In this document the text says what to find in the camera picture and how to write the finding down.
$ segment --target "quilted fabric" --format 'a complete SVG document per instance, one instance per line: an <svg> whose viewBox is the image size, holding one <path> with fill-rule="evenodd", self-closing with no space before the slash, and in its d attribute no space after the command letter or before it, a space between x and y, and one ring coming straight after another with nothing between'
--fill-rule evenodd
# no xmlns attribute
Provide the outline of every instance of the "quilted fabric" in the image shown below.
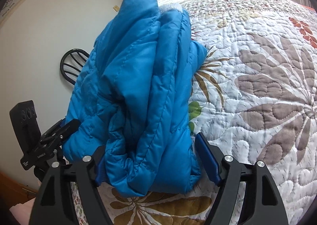
<svg viewBox="0 0 317 225"><path fill-rule="evenodd" d="M200 177L188 127L191 78L207 54L179 4L123 0L95 42L70 100L74 162L106 145L101 170L123 196L187 193Z"/></svg>
<svg viewBox="0 0 317 225"><path fill-rule="evenodd" d="M317 15L290 0L158 0L188 10L192 39L209 53L192 80L192 137L242 163L262 159L272 173L289 224L296 225L317 193ZM241 183L231 225L237 224ZM218 187L205 172L189 193L122 198L107 184L98 188L115 225L204 224ZM86 219L78 190L73 199Z"/></svg>

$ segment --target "wall outlet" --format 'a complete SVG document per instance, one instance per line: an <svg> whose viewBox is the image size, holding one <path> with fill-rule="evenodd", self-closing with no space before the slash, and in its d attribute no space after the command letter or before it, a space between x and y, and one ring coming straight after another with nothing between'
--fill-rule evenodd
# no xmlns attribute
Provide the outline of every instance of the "wall outlet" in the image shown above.
<svg viewBox="0 0 317 225"><path fill-rule="evenodd" d="M117 12L118 12L118 11L119 11L119 9L120 9L120 8L119 8L117 5L115 5L115 6L114 6L114 10L115 10L115 11L117 11Z"/></svg>

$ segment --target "black bracket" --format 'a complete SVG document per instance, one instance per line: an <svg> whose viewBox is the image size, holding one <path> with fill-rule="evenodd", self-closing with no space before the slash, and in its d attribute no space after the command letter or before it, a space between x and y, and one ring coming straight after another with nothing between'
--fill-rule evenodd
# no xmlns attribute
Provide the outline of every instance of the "black bracket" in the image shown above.
<svg viewBox="0 0 317 225"><path fill-rule="evenodd" d="M89 225L113 224L95 184L95 168L105 153L105 146L79 162L63 165L53 162L35 199L29 225L78 225L70 182L76 182Z"/></svg>
<svg viewBox="0 0 317 225"><path fill-rule="evenodd" d="M73 119L63 125L65 120L60 120L41 136L36 118L33 101L20 102L10 111L13 130L23 152L21 165L25 170L35 166L34 175L42 181L49 169L47 160L54 157L54 150L58 160L64 162L60 146L78 130L80 121Z"/></svg>
<svg viewBox="0 0 317 225"><path fill-rule="evenodd" d="M220 187L205 225L229 224L240 182L246 182L246 189L239 225L288 225L282 198L264 162L250 165L224 156L202 133L197 134L195 147L209 179Z"/></svg>

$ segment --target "silver screw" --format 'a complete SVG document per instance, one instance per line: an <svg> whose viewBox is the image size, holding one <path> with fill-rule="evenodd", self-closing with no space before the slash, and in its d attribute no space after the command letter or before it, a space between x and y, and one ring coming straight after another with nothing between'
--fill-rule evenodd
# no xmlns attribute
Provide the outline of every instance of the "silver screw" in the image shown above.
<svg viewBox="0 0 317 225"><path fill-rule="evenodd" d="M91 161L91 156L89 156L89 155L86 155L86 156L84 156L83 157L83 159L82 159L84 162L86 162L86 163L88 163L88 162L90 162Z"/></svg>
<svg viewBox="0 0 317 225"><path fill-rule="evenodd" d="M224 159L229 163L233 161L233 157L231 155L226 155Z"/></svg>
<svg viewBox="0 0 317 225"><path fill-rule="evenodd" d="M257 164L259 167L261 167L261 168L263 168L263 167L265 166L265 163L262 162L262 161L258 161L256 164Z"/></svg>
<svg viewBox="0 0 317 225"><path fill-rule="evenodd" d="M52 167L53 167L53 168L57 168L58 166L59 166L59 162L53 162L53 163L52 163Z"/></svg>

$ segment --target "bed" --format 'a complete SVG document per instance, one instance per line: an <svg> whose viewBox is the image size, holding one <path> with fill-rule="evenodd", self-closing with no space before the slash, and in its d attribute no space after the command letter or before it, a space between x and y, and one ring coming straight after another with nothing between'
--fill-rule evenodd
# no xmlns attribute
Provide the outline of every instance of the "bed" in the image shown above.
<svg viewBox="0 0 317 225"><path fill-rule="evenodd" d="M297 224L317 194L317 14L290 0L158 0L180 3L192 40L208 49L192 80L192 138L239 162L263 160L278 186L289 224ZM76 184L73 200L86 224ZM237 224L245 184L230 224ZM102 184L99 193L114 225L203 224L218 188L203 178L186 195L149 192L123 198Z"/></svg>

